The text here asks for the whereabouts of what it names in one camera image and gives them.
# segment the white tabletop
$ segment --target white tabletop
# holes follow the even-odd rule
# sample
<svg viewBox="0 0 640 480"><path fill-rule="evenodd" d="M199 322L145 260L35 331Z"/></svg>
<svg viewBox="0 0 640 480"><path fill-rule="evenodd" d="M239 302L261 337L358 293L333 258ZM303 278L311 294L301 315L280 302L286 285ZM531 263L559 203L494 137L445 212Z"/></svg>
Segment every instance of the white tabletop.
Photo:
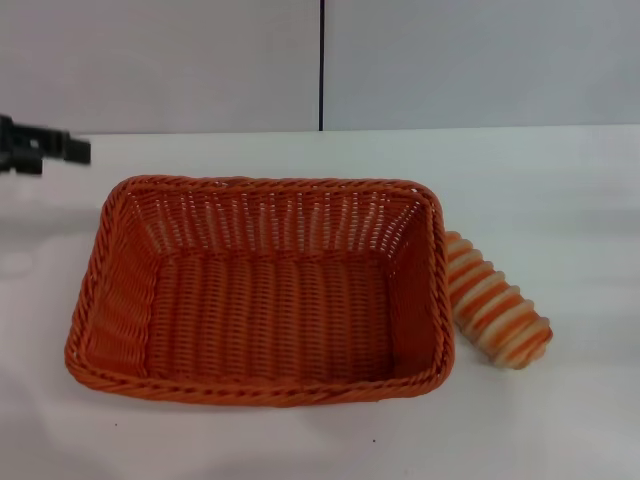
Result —
<svg viewBox="0 0 640 480"><path fill-rule="evenodd" d="M0 478L640 478L640 126L96 136L0 177ZM550 317L520 372L457 340L415 399L286 410L91 391L63 361L99 208L137 174L405 178Z"/></svg>

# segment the orange and white striped object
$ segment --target orange and white striped object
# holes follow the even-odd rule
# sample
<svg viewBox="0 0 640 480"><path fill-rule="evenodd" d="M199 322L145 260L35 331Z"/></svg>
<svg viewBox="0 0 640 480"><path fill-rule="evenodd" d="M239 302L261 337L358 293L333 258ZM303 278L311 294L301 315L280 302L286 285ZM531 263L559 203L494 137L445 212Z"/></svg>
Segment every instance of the orange and white striped object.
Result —
<svg viewBox="0 0 640 480"><path fill-rule="evenodd" d="M544 355L553 337L520 289L457 232L447 232L449 295L460 331L499 367L524 368Z"/></svg>

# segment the gray wall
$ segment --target gray wall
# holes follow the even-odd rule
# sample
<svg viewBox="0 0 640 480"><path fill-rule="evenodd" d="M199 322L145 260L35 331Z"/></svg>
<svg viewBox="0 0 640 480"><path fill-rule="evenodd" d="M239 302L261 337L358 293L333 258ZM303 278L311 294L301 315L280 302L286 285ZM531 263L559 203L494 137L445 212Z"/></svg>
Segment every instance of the gray wall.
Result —
<svg viewBox="0 0 640 480"><path fill-rule="evenodd" d="M638 0L327 2L327 129L640 123Z"/></svg>
<svg viewBox="0 0 640 480"><path fill-rule="evenodd" d="M82 132L316 130L316 0L0 0L0 111Z"/></svg>

